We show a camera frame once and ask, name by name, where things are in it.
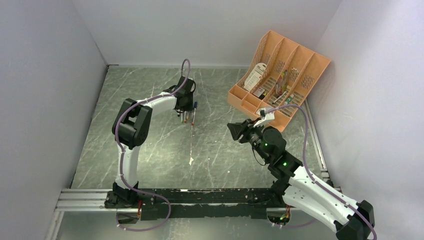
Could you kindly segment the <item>white pen diagonal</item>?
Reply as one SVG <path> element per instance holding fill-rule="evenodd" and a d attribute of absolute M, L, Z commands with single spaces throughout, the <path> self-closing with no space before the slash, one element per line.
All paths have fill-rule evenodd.
<path fill-rule="evenodd" d="M 198 108 L 198 102 L 195 101 L 194 104 L 193 104 L 193 111 L 192 111 L 192 122 L 191 122 L 192 126 L 195 125 L 197 108 Z"/>

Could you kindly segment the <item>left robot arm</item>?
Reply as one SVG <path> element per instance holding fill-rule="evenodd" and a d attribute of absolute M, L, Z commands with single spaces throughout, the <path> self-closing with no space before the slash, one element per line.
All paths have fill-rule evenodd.
<path fill-rule="evenodd" d="M 118 147 L 118 172 L 112 187 L 118 201 L 126 208 L 139 200 L 137 166 L 141 145 L 146 141 L 151 120 L 163 112 L 175 110 L 180 115 L 194 109 L 196 82 L 181 76 L 178 84 L 160 94 L 134 100 L 127 98 L 121 105 L 112 126 Z"/>

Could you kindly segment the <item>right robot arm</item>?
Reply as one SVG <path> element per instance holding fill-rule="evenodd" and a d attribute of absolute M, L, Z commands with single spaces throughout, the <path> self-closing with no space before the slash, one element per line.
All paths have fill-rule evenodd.
<path fill-rule="evenodd" d="M 331 229 L 339 240 L 375 240 L 374 208 L 358 202 L 316 177 L 305 163 L 286 150 L 287 142 L 274 127 L 255 126 L 254 121 L 228 123 L 233 140 L 249 143 L 276 178 L 270 202 L 302 210 Z"/>

